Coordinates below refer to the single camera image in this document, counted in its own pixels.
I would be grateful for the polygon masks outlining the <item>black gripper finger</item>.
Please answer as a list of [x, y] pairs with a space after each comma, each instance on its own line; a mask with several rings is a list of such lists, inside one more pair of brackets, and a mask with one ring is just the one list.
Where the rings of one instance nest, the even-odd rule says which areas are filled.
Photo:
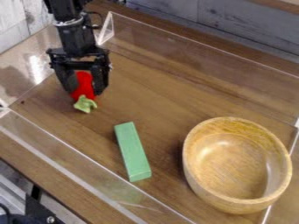
[[109, 66], [94, 65], [91, 68], [93, 87], [95, 95], [101, 95], [109, 87]]
[[73, 93], [79, 87], [75, 69], [70, 66], [54, 66], [53, 68], [65, 90]]

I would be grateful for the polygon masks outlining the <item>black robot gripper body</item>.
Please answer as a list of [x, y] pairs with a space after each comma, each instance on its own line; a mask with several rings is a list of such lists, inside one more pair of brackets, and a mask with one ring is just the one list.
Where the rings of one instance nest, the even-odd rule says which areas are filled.
[[110, 69], [109, 50], [99, 47], [90, 14], [81, 13], [67, 21], [54, 23], [61, 37], [61, 48], [50, 48], [51, 68], [55, 70]]

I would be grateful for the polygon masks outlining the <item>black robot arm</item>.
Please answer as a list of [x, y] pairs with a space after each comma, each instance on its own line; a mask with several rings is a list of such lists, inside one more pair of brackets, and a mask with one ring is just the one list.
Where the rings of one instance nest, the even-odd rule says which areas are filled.
[[77, 70], [91, 71], [93, 93], [101, 95], [109, 87], [111, 70], [110, 51], [98, 46], [91, 22], [85, 6], [93, 0], [43, 0], [49, 13], [54, 15], [61, 36], [61, 48], [50, 48], [51, 69], [55, 71], [65, 90], [71, 93], [79, 86]]

